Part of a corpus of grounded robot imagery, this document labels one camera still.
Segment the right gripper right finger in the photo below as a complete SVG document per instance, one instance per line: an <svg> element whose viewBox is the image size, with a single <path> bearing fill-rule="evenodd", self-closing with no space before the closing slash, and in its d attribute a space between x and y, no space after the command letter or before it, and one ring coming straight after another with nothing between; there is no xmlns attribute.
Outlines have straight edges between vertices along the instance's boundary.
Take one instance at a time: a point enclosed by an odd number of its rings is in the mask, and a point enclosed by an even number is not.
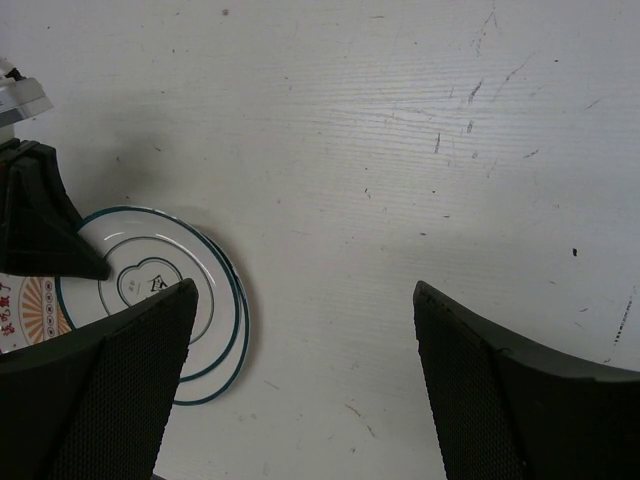
<svg viewBox="0 0 640 480"><path fill-rule="evenodd" d="M413 306L447 478L638 478L638 372L546 347L424 281Z"/></svg>

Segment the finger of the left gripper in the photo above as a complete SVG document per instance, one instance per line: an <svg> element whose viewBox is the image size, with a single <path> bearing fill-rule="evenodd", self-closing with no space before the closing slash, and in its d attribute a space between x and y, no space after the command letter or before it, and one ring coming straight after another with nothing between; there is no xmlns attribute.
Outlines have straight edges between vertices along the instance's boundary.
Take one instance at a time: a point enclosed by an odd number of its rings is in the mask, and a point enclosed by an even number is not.
<svg viewBox="0 0 640 480"><path fill-rule="evenodd" d="M110 267L79 234L56 150L36 141L1 145L1 271L105 280Z"/></svg>

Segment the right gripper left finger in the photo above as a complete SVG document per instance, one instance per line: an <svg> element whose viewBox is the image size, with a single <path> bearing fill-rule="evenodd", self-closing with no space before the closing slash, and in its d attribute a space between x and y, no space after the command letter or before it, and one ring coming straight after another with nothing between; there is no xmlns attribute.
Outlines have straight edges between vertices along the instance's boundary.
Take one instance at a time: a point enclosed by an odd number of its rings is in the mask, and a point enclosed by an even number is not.
<svg viewBox="0 0 640 480"><path fill-rule="evenodd" d="M183 280L2 355L2 478L152 478L197 303Z"/></svg>

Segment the orange sunburst pattern plate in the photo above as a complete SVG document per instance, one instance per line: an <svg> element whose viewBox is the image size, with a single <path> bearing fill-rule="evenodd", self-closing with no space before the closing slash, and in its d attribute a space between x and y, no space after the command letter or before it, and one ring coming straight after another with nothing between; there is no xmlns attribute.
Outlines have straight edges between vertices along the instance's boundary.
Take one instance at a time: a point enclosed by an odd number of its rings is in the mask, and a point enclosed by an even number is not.
<svg viewBox="0 0 640 480"><path fill-rule="evenodd" d="M71 331L58 304L53 277L21 277L2 273L0 317L2 354Z"/></svg>

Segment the white plate black lettering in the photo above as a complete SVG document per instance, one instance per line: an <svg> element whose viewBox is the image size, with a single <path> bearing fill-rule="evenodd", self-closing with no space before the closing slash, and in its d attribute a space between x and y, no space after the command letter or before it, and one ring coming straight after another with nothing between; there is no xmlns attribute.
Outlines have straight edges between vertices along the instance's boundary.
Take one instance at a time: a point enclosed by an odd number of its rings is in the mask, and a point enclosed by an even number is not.
<svg viewBox="0 0 640 480"><path fill-rule="evenodd" d="M231 273L233 284L239 293L239 333L230 353L218 366L203 376L179 385L173 401L177 406L193 407L203 405L222 396L240 376L249 351L251 315L246 290L228 255L212 239L209 239L209 242L213 245L215 251L221 255L227 270Z"/></svg>

